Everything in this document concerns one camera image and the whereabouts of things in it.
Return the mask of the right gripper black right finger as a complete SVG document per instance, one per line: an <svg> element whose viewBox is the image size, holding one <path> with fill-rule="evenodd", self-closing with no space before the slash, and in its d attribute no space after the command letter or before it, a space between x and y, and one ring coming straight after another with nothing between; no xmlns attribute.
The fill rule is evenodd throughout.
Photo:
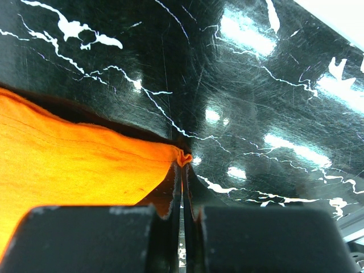
<svg viewBox="0 0 364 273"><path fill-rule="evenodd" d="M327 213L304 207L195 205L182 169L187 272L356 272Z"/></svg>

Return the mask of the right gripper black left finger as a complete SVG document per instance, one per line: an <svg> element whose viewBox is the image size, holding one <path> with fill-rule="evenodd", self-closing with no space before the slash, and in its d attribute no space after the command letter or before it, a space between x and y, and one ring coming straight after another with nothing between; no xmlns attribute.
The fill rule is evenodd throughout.
<svg viewBox="0 0 364 273"><path fill-rule="evenodd" d="M2 272L178 272L181 168L134 206L43 206L21 220Z"/></svg>

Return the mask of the orange t shirt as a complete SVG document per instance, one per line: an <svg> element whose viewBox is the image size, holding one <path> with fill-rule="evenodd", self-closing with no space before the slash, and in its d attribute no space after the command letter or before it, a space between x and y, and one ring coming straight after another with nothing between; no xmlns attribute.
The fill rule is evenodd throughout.
<svg viewBox="0 0 364 273"><path fill-rule="evenodd" d="M192 155L162 141L73 123L1 89L1 253L46 205L134 205Z"/></svg>

